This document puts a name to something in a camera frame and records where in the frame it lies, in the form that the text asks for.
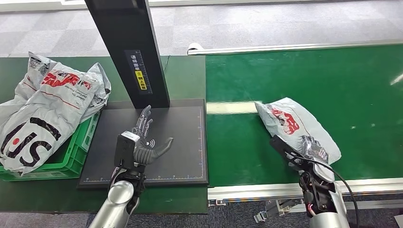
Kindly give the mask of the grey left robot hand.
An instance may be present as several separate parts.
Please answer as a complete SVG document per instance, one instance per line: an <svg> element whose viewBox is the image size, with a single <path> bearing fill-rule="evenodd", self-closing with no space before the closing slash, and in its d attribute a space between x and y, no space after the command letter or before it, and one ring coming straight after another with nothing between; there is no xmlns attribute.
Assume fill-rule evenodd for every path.
<svg viewBox="0 0 403 228"><path fill-rule="evenodd" d="M174 138L169 137L166 142L159 147L152 148L150 145L147 145L149 128L153 122L153 119L149 118L151 115L151 108L151 105L148 105L142 110L135 127L132 129L132 133L140 137L139 141L136 143L136 149L134 151L134 162L142 165L152 164L163 154L168 152L174 142Z"/></svg>

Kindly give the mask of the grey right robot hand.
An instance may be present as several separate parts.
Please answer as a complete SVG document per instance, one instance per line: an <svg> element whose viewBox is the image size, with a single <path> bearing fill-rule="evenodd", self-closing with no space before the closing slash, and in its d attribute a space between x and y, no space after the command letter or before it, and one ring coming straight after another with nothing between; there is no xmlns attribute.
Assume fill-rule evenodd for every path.
<svg viewBox="0 0 403 228"><path fill-rule="evenodd" d="M328 153L326 150L321 146L319 141L315 140L312 136L303 135L302 136L302 149L301 154L303 157L307 159L319 159L320 162L325 162L329 164Z"/></svg>

